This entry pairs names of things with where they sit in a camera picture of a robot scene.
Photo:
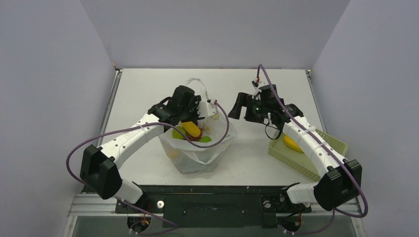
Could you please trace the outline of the white plastic bag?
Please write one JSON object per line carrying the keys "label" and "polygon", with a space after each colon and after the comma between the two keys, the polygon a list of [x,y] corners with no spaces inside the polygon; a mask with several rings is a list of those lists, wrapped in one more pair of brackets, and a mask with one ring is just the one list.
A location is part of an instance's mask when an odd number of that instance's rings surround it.
{"label": "white plastic bag", "polygon": [[[202,89],[198,95],[202,100],[213,99],[208,95],[207,88],[201,79],[190,78],[184,85],[187,86],[194,80],[201,84]],[[224,111],[219,106],[217,107],[219,115],[217,120],[210,117],[198,120],[197,126],[202,132],[200,137],[194,138],[187,134],[187,136],[184,135],[185,140],[173,139],[172,128],[159,136],[166,156],[180,173],[213,172],[233,139],[237,137],[235,127],[228,121]],[[203,136],[209,136],[212,141],[199,142]]]}

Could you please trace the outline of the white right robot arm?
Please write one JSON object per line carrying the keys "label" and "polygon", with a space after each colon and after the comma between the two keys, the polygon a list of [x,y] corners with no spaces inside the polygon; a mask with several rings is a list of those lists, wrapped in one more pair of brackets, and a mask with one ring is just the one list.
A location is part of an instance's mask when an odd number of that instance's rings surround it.
{"label": "white right robot arm", "polygon": [[246,108],[244,119],[263,123],[270,120],[281,134],[289,136],[313,163],[321,179],[309,184],[296,184],[279,196],[279,206],[293,210],[300,203],[317,203],[331,211],[360,195],[362,167],[356,160],[348,160],[335,151],[321,137],[303,112],[294,104],[283,105],[276,95],[276,87],[262,86],[254,95],[240,92],[228,116],[239,119]]}

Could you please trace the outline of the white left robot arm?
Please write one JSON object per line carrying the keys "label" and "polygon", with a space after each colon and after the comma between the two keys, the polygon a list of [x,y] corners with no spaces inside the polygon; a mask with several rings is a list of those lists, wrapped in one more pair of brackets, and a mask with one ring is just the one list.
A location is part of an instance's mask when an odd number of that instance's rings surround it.
{"label": "white left robot arm", "polygon": [[172,96],[153,105],[134,126],[120,132],[118,137],[99,147],[86,147],[81,180],[102,199],[123,199],[134,212],[144,211],[147,198],[143,191],[132,181],[123,178],[119,169],[137,150],[171,126],[181,121],[201,119],[202,102],[201,96],[196,95],[194,90],[178,86]]}

